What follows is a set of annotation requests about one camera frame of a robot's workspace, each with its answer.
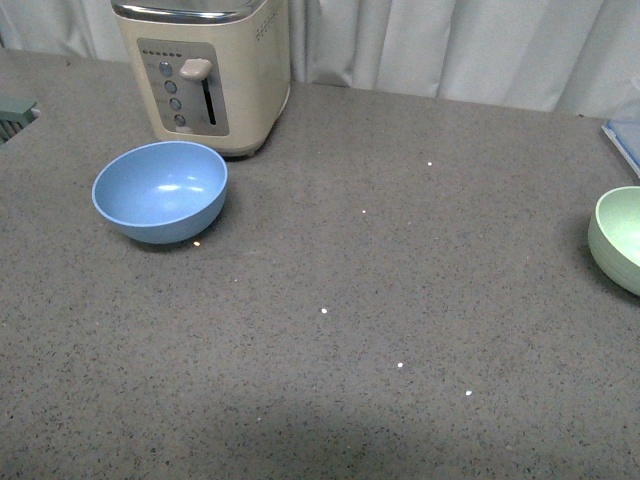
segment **countertop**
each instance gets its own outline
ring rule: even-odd
[[[42,112],[0,147],[0,478],[638,478],[601,119],[296,83],[147,246],[91,202],[156,141],[130,66],[0,50],[0,94]]]

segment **cream toaster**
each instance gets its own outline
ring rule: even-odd
[[[290,90],[287,0],[111,0],[156,136],[264,143]]]

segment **bowl rim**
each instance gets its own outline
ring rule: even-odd
[[[598,199],[598,202],[596,203],[596,208],[595,208],[595,212],[594,212],[595,213],[595,218],[596,218],[596,223],[598,224],[598,229],[602,233],[602,236],[607,240],[609,245],[611,245],[616,250],[616,252],[618,252],[620,255],[622,255],[630,263],[632,263],[636,267],[640,268],[640,262],[637,262],[637,261],[633,260],[632,258],[629,257],[629,255],[627,255],[627,253],[624,250],[621,250],[616,246],[616,244],[611,240],[611,237],[608,234],[607,230],[603,227],[602,222],[600,221],[600,207],[602,206],[602,202],[604,202],[610,195],[613,195],[614,193],[619,192],[621,190],[638,190],[638,191],[640,191],[640,186],[627,185],[627,186],[624,186],[624,187],[614,188],[614,189],[609,190],[608,192],[604,193]]]
[[[195,146],[198,148],[201,148],[203,150],[208,150],[209,152],[214,154],[214,157],[220,161],[220,163],[222,164],[223,170],[224,170],[224,178],[222,179],[221,185],[219,190],[216,192],[216,194],[214,195],[214,199],[208,203],[204,208],[201,208],[199,210],[196,210],[193,213],[190,213],[188,215],[185,215],[183,217],[179,217],[176,218],[174,220],[171,220],[169,222],[160,222],[160,223],[131,223],[131,222],[125,222],[122,220],[118,220],[115,217],[112,217],[111,215],[109,215],[107,212],[105,212],[102,208],[100,208],[100,205],[98,205],[98,202],[96,200],[96,186],[98,185],[98,182],[100,181],[100,178],[102,178],[102,175],[116,162],[120,161],[123,157],[126,157],[128,155],[131,155],[132,153],[137,152],[138,150],[145,150],[147,148],[151,148],[151,147],[156,147],[156,146],[161,146],[161,145],[168,145],[168,144],[185,144],[185,145],[190,145],[190,146]],[[96,179],[93,181],[93,187],[91,188],[91,200],[93,201],[93,206],[96,208],[96,210],[98,210],[98,212],[100,212],[100,215],[102,215],[104,218],[106,218],[107,220],[109,220],[110,222],[115,223],[116,225],[121,225],[123,227],[133,227],[133,228],[153,228],[153,227],[164,227],[167,225],[172,225],[174,223],[177,222],[182,222],[183,220],[186,220],[188,218],[191,218],[195,215],[198,215],[199,213],[201,213],[202,211],[206,210],[207,208],[209,208],[213,203],[215,203],[215,201],[220,198],[220,195],[222,194],[222,192],[224,192],[224,189],[227,186],[227,181],[229,179],[229,169],[227,168],[227,163],[225,162],[224,158],[222,158],[222,155],[220,155],[218,152],[216,152],[213,148],[208,147],[206,145],[203,145],[201,143],[197,143],[197,142],[189,142],[186,140],[168,140],[168,141],[160,141],[160,142],[153,142],[153,143],[147,143],[144,145],[140,145],[139,147],[136,148],[132,148],[131,150],[127,150],[126,152],[122,153],[121,155],[118,155],[116,158],[114,158],[113,160],[111,160],[98,174],[98,176],[96,177]]]

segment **blue bowl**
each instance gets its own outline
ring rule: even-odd
[[[158,142],[112,161],[91,195],[98,212],[126,236],[173,243],[200,233],[218,216],[227,176],[223,158],[209,147]]]

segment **white curtain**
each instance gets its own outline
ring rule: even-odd
[[[289,0],[298,81],[607,118],[637,0]],[[0,0],[8,48],[127,61],[107,0]]]

